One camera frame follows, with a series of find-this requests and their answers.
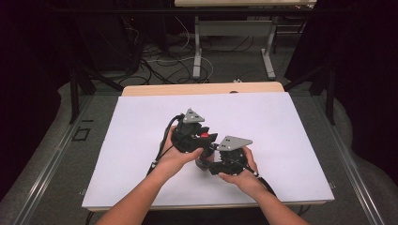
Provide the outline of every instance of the person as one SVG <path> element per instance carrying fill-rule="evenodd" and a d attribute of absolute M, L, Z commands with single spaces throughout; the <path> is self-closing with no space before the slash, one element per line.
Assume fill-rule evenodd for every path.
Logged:
<path fill-rule="evenodd" d="M 173 129 L 174 127 L 170 129 L 163 148 L 163 152 L 168 151 L 159 160 L 155 169 L 106 212 L 97 222 L 98 225 L 141 224 L 161 187 L 178 173 L 187 162 L 199 158 L 203 152 L 202 148 L 198 148 L 191 153 L 180 153 L 176 148 L 170 148 L 170 146 L 173 146 L 171 142 Z M 243 151 L 248 159 L 249 166 L 257 172 L 252 150 L 244 146 Z M 220 172 L 219 177 L 225 182 L 237 185 L 241 191 L 253 198 L 260 206 L 269 224 L 308 224 L 303 218 L 299 217 L 268 192 L 251 172 L 244 170 L 239 175 L 229 175 Z"/>

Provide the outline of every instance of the human hand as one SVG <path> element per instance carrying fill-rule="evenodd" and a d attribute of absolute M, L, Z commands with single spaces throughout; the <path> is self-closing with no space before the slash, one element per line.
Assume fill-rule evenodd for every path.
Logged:
<path fill-rule="evenodd" d="M 252 170 L 258 172 L 257 164 L 254 161 L 252 150 L 247 146 L 242 147 L 243 152 L 248 159 L 248 164 Z M 239 175 L 229 175 L 223 172 L 219 173 L 219 177 L 231 184 L 237 185 L 237 187 L 252 197 L 256 199 L 258 194 L 261 194 L 267 189 L 261 184 L 261 182 L 248 170 L 243 170 Z"/>
<path fill-rule="evenodd" d="M 155 167 L 154 172 L 160 173 L 161 177 L 168 180 L 176 173 L 178 173 L 185 163 L 190 162 L 194 159 L 199 158 L 203 152 L 203 148 L 197 148 L 191 153 L 181 153 L 174 146 L 171 141 L 172 134 L 175 130 L 175 126 L 172 126 L 167 134 L 167 138 L 162 149 L 164 154 Z"/>

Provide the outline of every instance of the table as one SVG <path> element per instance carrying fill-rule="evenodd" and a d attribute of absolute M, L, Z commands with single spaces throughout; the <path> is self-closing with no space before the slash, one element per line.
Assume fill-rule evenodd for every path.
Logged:
<path fill-rule="evenodd" d="M 189 107 L 205 117 L 202 125 L 210 127 L 210 133 L 219 133 L 216 143 L 223 135 L 253 140 L 250 147 L 259 171 L 284 203 L 334 200 L 293 102 L 281 84 L 239 82 L 126 87 L 82 207 L 107 210 L 135 187 L 156 156 L 170 119 Z M 288 141 L 278 137 L 282 134 Z M 151 209 L 256 205 L 237 187 L 190 162 L 162 188 Z"/>
<path fill-rule="evenodd" d="M 175 0 L 177 7 L 208 8 L 208 7 L 281 7 L 314 5 L 316 0 Z M 195 58 L 192 77 L 198 79 L 201 70 L 202 50 L 200 36 L 267 36 L 266 48 L 261 49 L 268 78 L 275 80 L 269 52 L 275 36 L 278 18 L 271 21 L 200 21 L 195 16 Z"/>

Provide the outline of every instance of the person's left hand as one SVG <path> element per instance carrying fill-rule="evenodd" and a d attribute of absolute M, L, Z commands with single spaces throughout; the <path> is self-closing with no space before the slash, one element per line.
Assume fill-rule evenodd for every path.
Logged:
<path fill-rule="evenodd" d="M 161 176 L 165 179 L 169 179 L 178 173 L 185 163 L 190 162 L 194 159 L 199 158 L 203 152 L 203 148 L 197 148 L 191 153 L 181 153 L 174 146 L 171 141 L 173 131 L 176 127 L 171 127 L 162 150 L 162 153 L 166 152 L 158 162 L 154 171 L 161 173 Z"/>

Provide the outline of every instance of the forearm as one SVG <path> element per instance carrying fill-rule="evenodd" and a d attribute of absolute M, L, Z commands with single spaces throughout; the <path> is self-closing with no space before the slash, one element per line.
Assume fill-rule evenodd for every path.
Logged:
<path fill-rule="evenodd" d="M 155 170 L 112 207 L 97 224 L 141 224 L 166 181 Z"/>
<path fill-rule="evenodd" d="M 258 194 L 253 198 L 259 204 L 264 216 L 271 225 L 308 224 L 304 219 L 291 211 L 286 205 L 267 191 L 262 191 L 261 194 Z"/>

